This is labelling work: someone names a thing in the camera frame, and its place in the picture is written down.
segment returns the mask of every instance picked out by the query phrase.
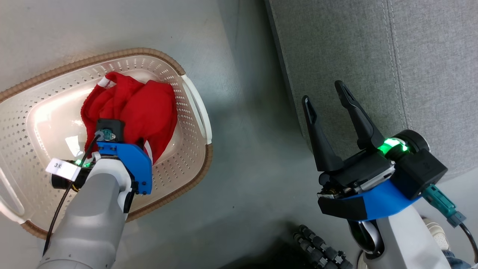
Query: cable connector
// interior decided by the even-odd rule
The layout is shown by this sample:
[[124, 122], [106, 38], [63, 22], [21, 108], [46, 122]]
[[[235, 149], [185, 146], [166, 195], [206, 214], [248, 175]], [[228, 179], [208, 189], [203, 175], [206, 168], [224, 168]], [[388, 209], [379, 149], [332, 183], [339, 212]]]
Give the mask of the cable connector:
[[423, 198], [438, 209], [445, 216], [446, 220], [453, 228], [456, 228], [467, 219], [462, 213], [456, 210], [455, 204], [448, 199], [434, 184], [431, 184], [422, 194]]

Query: gray fabric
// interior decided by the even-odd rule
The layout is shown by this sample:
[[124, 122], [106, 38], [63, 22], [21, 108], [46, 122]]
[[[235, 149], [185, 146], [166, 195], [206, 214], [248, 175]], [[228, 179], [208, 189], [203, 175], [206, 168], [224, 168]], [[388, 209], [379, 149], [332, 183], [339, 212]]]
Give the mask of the gray fabric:
[[334, 89], [344, 81], [385, 136], [421, 133], [448, 168], [476, 166], [478, 4], [464, 1], [269, 0], [283, 66], [308, 139], [309, 95], [335, 151], [358, 148]]

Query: red garment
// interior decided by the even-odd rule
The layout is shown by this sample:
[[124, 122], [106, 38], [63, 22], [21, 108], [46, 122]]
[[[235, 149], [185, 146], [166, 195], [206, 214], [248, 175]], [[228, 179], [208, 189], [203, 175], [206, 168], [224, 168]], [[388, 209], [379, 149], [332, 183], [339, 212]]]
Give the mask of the red garment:
[[99, 118], [125, 123], [124, 142], [143, 145], [148, 141], [152, 163], [166, 149], [177, 123], [176, 98], [169, 84], [148, 81], [140, 83], [117, 72], [108, 73], [88, 95], [81, 108], [87, 128], [85, 150], [95, 137]]

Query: laundry basket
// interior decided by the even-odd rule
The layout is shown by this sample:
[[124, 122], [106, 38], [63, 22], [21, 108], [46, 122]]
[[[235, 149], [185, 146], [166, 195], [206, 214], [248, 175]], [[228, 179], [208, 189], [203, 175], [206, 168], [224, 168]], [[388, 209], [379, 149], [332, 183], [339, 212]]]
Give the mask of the laundry basket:
[[[64, 190], [50, 185], [51, 158], [80, 159], [87, 138], [80, 108], [96, 83], [116, 71], [174, 89], [178, 124], [153, 165], [151, 195], [137, 195], [128, 221], [179, 197], [205, 176], [212, 160], [211, 125], [191, 80], [168, 55], [134, 48], [51, 70], [0, 92], [0, 211], [40, 238], [46, 237]], [[74, 198], [70, 192], [59, 218]]]

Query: floor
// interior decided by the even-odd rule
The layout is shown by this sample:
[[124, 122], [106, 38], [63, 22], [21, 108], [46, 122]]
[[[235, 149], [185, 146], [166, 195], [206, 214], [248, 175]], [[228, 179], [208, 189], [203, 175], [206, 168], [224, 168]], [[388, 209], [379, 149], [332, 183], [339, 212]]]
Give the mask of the floor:
[[[238, 264], [289, 239], [295, 224], [306, 224], [354, 260], [358, 247], [347, 222], [317, 206], [318, 173], [287, 99], [262, 1], [8, 0], [0, 9], [0, 88], [139, 46], [169, 54], [196, 85], [213, 128], [214, 159], [194, 189], [126, 224], [114, 268]], [[460, 180], [478, 185], [472, 177]], [[473, 195], [449, 182], [445, 192], [458, 204]], [[478, 216], [468, 217], [478, 223]], [[0, 227], [2, 242], [10, 242], [0, 251], [2, 268], [35, 268], [43, 241], [3, 216]], [[446, 231], [457, 256], [471, 260], [464, 235]]]

